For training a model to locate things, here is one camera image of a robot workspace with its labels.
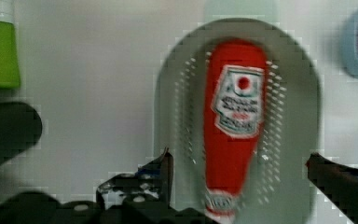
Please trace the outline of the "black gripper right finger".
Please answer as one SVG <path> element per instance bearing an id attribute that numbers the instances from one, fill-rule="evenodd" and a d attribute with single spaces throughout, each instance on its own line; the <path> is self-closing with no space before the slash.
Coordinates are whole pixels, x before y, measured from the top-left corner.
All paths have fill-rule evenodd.
<path id="1" fill-rule="evenodd" d="M 306 162 L 308 179 L 349 220 L 358 224 L 358 169 L 312 153 Z"/>

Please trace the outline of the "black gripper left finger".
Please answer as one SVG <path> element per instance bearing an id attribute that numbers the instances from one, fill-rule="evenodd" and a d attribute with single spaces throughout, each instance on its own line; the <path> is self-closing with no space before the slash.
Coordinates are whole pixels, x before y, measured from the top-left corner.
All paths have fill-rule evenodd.
<path id="1" fill-rule="evenodd" d="M 104 210 L 119 206 L 130 197 L 151 197 L 170 203 L 173 180 L 173 156 L 168 147 L 135 173 L 121 173 L 103 182 L 96 189 L 96 201 Z"/>

